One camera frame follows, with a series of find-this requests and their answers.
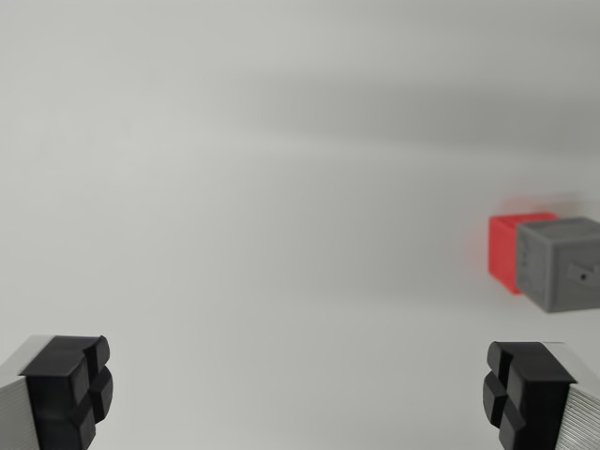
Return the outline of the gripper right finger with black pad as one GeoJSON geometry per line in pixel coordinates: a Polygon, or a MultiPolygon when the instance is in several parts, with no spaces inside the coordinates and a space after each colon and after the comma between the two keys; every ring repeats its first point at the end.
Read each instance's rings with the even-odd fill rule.
{"type": "Polygon", "coordinates": [[[561,342],[492,342],[483,407],[504,449],[597,449],[599,376],[561,342]]]}

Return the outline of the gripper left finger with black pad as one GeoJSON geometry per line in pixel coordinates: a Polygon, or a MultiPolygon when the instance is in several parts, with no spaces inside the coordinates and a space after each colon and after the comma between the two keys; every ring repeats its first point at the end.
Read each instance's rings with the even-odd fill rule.
{"type": "Polygon", "coordinates": [[[1,364],[1,447],[90,447],[113,400],[104,336],[31,336],[1,364]]]}

